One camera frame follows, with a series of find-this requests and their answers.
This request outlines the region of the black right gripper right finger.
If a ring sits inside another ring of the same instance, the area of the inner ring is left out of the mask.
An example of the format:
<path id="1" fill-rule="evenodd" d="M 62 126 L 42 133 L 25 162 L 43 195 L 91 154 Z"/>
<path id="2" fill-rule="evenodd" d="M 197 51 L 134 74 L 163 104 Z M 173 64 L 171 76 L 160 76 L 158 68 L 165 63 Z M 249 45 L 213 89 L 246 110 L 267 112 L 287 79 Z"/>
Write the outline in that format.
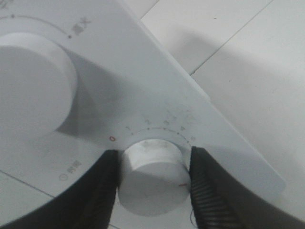
<path id="1" fill-rule="evenodd" d="M 303 229 L 305 223 L 267 203 L 204 149 L 191 149 L 191 205 L 199 229 Z"/>

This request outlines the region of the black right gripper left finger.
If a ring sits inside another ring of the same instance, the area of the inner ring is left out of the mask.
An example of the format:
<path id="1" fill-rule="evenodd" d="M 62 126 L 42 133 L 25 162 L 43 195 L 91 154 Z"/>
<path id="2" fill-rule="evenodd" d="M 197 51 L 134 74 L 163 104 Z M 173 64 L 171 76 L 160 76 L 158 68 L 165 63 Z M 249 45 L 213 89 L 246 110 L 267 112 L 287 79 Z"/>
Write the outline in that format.
<path id="1" fill-rule="evenodd" d="M 118 186 L 119 152 L 106 150 L 73 185 L 4 229 L 106 229 Z"/>

